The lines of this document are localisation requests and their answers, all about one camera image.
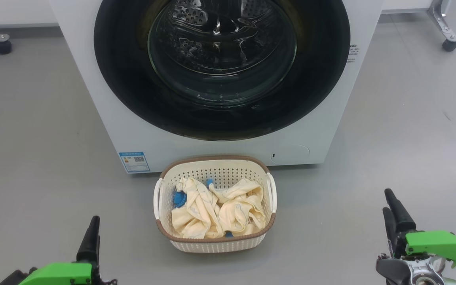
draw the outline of brown basket rim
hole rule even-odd
[[[258,164],[265,173],[270,173],[270,170],[268,170],[268,167],[261,161],[257,160],[256,158],[250,157],[250,156],[243,156],[243,155],[213,155],[213,156],[200,156],[200,157],[194,157],[194,158],[188,158],[188,159],[183,159],[176,161],[165,170],[160,175],[160,178],[165,178],[165,175],[170,171],[170,169],[174,168],[175,166],[178,166],[179,164],[185,164],[189,162],[197,162],[197,161],[207,161],[207,160],[247,160],[254,162],[255,164]],[[156,225],[158,226],[158,229],[160,232],[166,236],[171,241],[175,242],[186,242],[186,243],[217,243],[217,242],[230,242],[230,241],[240,241],[240,240],[245,240],[245,239],[251,239],[251,238],[258,238],[259,236],[262,236],[266,234],[270,228],[273,226],[274,222],[276,220],[276,213],[272,213],[270,220],[268,221],[268,224],[259,232],[250,234],[250,235],[243,235],[243,236],[237,236],[237,237],[221,237],[221,238],[182,238],[182,237],[175,237],[171,234],[169,234],[165,228],[163,228],[163,225],[161,224],[161,221],[159,219],[156,220]]]
[[[259,232],[250,234],[250,235],[243,235],[243,236],[237,236],[237,237],[221,237],[221,238],[182,238],[182,237],[175,237],[171,234],[169,234],[165,228],[163,228],[163,225],[161,224],[161,221],[158,219],[156,220],[156,225],[158,226],[158,229],[160,232],[166,236],[171,241],[175,242],[186,242],[186,243],[217,243],[217,242],[230,242],[230,241],[240,241],[240,240],[245,240],[245,239],[251,239],[251,238],[258,238],[259,236],[262,236],[266,234],[270,228],[273,226],[274,222],[276,220],[276,213],[272,213],[270,220],[268,224]]]

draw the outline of basket handle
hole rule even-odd
[[[154,187],[154,217],[156,217],[156,220],[159,220],[159,218],[160,218],[159,204],[160,204],[161,182],[163,182],[163,178],[160,178],[158,180],[158,182],[156,182],[156,186]]]
[[[276,181],[274,180],[274,177],[270,174],[266,174],[268,176],[268,181],[270,182],[270,189],[272,196],[270,197],[272,199],[272,213],[275,213],[277,211],[277,188],[276,188]]]

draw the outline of caster wheel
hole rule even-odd
[[[449,40],[445,40],[443,43],[443,49],[447,52],[452,52],[456,49],[456,42],[450,42]]]
[[[0,42],[0,54],[9,54],[11,52],[11,43],[9,40]]]

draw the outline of white plastic basket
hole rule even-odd
[[[203,183],[214,180],[215,188],[227,189],[243,178],[258,182],[264,189],[261,203],[266,215],[266,226],[261,231],[245,236],[215,239],[180,237],[172,226],[175,185],[181,177],[193,177]],[[226,253],[256,247],[274,224],[277,193],[274,178],[260,161],[246,156],[212,156],[178,161],[168,166],[154,188],[154,216],[158,229],[172,245],[188,253]]]

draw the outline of blue cloth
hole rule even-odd
[[[175,196],[173,197],[173,205],[176,208],[180,208],[186,204],[187,195],[184,192],[175,192]]]

